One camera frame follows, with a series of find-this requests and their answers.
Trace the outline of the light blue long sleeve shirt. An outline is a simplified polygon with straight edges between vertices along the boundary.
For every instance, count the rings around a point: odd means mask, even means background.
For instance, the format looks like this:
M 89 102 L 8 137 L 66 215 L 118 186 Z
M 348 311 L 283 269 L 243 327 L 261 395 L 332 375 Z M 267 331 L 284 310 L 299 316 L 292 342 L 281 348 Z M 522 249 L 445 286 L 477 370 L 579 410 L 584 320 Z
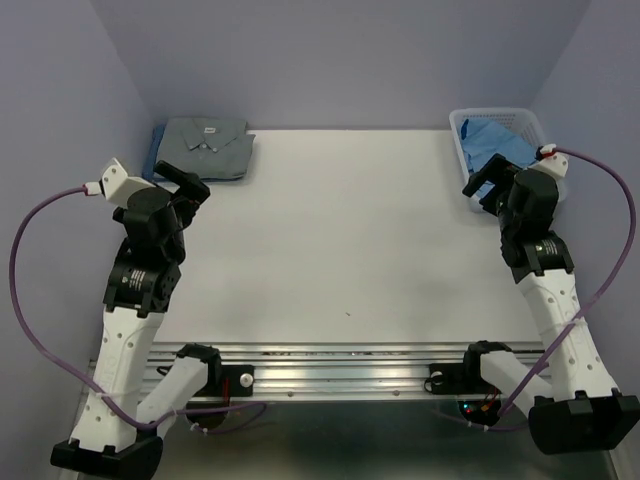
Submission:
M 511 163 L 522 168 L 535 155 L 533 149 L 520 138 L 504 130 L 500 125 L 474 120 L 469 126 L 469 137 L 463 143 L 468 160 L 480 169 L 494 154 L 501 154 Z

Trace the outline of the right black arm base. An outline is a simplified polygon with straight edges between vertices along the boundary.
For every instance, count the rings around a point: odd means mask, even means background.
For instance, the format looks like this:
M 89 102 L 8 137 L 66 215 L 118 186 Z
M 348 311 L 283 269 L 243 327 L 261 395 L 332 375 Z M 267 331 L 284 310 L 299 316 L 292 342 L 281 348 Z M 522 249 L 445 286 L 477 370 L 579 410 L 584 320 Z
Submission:
M 469 373 L 462 363 L 432 363 L 428 365 L 424 388 L 434 395 L 484 395 L 493 393 L 494 386 L 478 374 Z

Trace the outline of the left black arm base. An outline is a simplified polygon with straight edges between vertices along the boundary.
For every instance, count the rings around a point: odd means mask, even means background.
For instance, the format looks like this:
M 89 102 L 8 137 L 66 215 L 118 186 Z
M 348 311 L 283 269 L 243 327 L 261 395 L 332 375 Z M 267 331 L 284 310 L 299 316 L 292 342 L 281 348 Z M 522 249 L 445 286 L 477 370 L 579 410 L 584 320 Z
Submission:
M 196 398 L 232 397 L 248 398 L 253 395 L 255 367 L 253 365 L 222 365 L 222 373 L 217 384 L 208 383 L 196 394 Z

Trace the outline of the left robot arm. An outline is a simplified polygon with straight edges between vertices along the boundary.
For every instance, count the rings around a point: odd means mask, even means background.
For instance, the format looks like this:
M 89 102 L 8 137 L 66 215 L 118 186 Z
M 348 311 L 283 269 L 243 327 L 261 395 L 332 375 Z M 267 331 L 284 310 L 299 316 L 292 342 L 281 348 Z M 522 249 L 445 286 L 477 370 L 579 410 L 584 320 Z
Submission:
M 103 298 L 102 343 L 84 410 L 69 439 L 56 444 L 52 465 L 105 479 L 150 479 L 177 414 L 197 393 L 222 382 L 217 349 L 183 346 L 160 383 L 140 395 L 147 359 L 186 258 L 183 232 L 209 188 L 191 172 L 158 162 L 171 192 L 128 174 L 113 160 L 99 181 L 126 236 Z

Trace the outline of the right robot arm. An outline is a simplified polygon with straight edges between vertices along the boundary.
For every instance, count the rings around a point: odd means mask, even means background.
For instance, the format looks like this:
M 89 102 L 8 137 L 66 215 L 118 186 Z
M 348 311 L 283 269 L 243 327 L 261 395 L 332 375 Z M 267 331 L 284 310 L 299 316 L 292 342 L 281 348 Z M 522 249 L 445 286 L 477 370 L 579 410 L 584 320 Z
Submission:
M 597 351 L 577 292 L 566 243 L 553 232 L 558 181 L 567 159 L 550 150 L 521 168 L 493 155 L 463 189 L 485 183 L 483 210 L 499 223 L 501 254 L 534 319 L 544 352 L 528 368 L 500 342 L 470 345 L 460 366 L 463 384 L 506 395 L 500 413 L 516 407 L 544 454 L 615 449 L 639 421 L 639 400 L 620 390 Z

